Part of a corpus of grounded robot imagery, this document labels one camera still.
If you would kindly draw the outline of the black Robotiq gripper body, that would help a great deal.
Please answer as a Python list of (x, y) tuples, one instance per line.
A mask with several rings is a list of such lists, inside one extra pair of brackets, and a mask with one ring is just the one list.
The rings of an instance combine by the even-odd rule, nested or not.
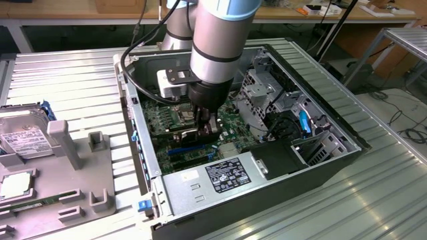
[(188, 98), (191, 102), (202, 109), (216, 112), (224, 104), (234, 80), (230, 79), (222, 83), (210, 83), (206, 81), (191, 83)]

